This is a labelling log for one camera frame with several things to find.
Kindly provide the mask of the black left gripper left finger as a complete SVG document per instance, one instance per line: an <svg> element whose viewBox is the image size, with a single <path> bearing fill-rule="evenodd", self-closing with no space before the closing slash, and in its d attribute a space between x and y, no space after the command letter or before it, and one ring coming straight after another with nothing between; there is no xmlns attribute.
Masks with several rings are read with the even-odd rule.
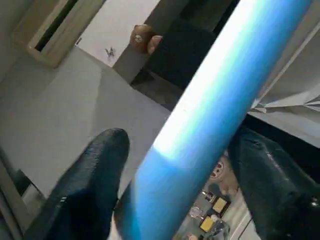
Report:
<svg viewBox="0 0 320 240"><path fill-rule="evenodd" d="M109 128L93 138L58 180L23 239L106 240L129 150L124 129Z"/></svg>

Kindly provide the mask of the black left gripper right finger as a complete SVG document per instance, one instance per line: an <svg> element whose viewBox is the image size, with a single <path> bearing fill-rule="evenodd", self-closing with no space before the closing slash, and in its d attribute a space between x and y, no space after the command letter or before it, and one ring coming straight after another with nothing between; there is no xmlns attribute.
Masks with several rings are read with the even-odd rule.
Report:
<svg viewBox="0 0 320 240"><path fill-rule="evenodd" d="M278 143L240 127L228 157L262 240L320 238L320 186Z"/></svg>

